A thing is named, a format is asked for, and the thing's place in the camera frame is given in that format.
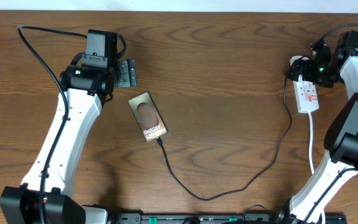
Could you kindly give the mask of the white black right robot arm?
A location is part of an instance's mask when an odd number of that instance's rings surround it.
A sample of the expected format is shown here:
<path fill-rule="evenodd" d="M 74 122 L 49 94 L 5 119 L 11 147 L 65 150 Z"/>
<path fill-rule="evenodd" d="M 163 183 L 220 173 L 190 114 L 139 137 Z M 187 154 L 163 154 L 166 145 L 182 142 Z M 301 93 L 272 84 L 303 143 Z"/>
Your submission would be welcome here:
<path fill-rule="evenodd" d="M 320 38 L 312 57 L 294 56 L 285 77 L 293 81 L 296 102 L 316 100 L 315 87 L 346 86 L 348 102 L 324 138 L 325 153 L 305 186 L 280 212 L 279 223 L 323 223 L 323 211 L 340 188 L 358 174 L 358 31 L 343 32 L 335 51 Z"/>

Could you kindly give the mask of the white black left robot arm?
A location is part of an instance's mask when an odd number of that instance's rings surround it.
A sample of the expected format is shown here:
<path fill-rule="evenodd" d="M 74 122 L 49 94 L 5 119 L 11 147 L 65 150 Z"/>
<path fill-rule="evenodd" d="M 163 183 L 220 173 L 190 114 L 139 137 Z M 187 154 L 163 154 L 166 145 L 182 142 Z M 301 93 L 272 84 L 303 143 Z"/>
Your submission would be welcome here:
<path fill-rule="evenodd" d="M 135 86 L 135 62 L 124 60 L 121 34 L 90 29 L 86 50 L 59 77 L 58 105 L 44 144 L 19 187 L 5 187 L 0 206 L 8 223 L 114 223 L 99 205 L 72 199 L 75 174 L 86 138 L 115 88 Z"/>

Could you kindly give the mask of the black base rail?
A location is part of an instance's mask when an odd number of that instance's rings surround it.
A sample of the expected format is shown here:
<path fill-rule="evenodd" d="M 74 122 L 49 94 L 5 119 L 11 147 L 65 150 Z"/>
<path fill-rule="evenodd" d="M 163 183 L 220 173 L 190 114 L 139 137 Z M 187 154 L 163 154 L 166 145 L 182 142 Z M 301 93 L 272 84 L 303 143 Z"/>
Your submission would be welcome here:
<path fill-rule="evenodd" d="M 219 223 L 278 223 L 269 212 L 241 214 L 139 214 L 113 213 L 107 223 L 111 224 L 219 224 Z"/>

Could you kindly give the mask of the white power strip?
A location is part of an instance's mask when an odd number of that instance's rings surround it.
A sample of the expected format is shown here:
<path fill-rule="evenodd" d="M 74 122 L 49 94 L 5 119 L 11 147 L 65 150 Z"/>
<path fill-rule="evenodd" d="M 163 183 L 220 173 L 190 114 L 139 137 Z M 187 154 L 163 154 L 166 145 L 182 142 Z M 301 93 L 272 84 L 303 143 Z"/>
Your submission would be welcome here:
<path fill-rule="evenodd" d="M 312 113 L 319 109 L 316 87 L 308 81 L 293 82 L 299 113 Z"/>

